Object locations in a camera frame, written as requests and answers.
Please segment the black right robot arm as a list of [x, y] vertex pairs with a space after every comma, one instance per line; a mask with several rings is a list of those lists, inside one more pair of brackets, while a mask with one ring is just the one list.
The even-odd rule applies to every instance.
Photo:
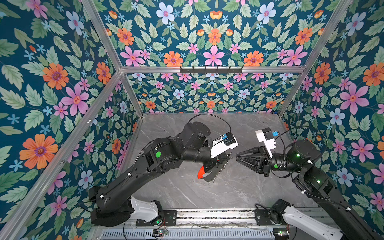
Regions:
[[270, 154], [265, 146], [237, 153], [238, 163], [268, 177], [271, 171], [296, 173], [292, 181], [313, 199], [336, 223], [346, 240], [381, 240], [345, 200], [333, 180], [315, 162], [323, 154], [308, 140], [292, 143], [282, 154]]

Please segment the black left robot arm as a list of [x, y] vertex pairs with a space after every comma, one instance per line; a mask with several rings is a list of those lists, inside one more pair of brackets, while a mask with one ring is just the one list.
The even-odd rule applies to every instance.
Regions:
[[114, 227], [128, 219], [142, 220], [156, 226], [163, 218], [159, 201], [138, 201], [133, 194], [148, 182], [183, 162], [201, 163], [198, 179], [212, 182], [222, 171], [238, 146], [235, 136], [228, 132], [213, 140], [210, 129], [201, 122], [187, 123], [175, 137], [158, 138], [148, 143], [135, 163], [104, 187], [89, 190], [89, 199], [97, 204], [91, 212], [91, 223]]

